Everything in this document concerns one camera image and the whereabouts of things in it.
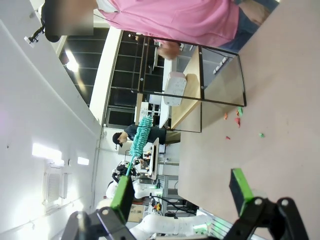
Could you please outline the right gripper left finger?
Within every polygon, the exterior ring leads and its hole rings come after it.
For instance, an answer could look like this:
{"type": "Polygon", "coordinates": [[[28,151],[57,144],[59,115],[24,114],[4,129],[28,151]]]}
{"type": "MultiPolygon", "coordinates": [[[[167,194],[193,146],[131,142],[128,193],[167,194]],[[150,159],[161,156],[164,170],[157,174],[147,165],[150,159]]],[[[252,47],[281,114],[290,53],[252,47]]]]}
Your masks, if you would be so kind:
{"type": "Polygon", "coordinates": [[[134,199],[134,188],[129,176],[122,176],[110,206],[104,206],[88,214],[75,211],[67,221],[63,240],[134,240],[126,227],[134,199]]]}

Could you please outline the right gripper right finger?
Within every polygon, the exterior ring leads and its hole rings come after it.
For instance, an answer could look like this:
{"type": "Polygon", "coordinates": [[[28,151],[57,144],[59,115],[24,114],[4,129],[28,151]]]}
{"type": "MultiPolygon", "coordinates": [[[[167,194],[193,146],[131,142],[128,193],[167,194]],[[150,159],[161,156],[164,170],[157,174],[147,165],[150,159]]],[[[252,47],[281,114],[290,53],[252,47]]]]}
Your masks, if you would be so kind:
{"type": "Polygon", "coordinates": [[[229,230],[230,240],[250,240],[257,228],[268,229],[274,240],[308,240],[308,234],[295,201],[290,197],[272,202],[254,196],[243,171],[230,171],[231,191],[238,220],[229,230]]]}

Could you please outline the person's right hand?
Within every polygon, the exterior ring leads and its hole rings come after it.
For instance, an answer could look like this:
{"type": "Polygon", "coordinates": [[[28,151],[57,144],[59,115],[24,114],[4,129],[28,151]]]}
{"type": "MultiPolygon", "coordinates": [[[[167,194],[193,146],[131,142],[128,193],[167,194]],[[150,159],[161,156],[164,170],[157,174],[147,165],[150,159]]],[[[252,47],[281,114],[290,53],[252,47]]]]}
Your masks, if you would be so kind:
{"type": "Polygon", "coordinates": [[[181,52],[181,45],[173,41],[163,41],[157,53],[167,60],[174,60],[181,52]]]}

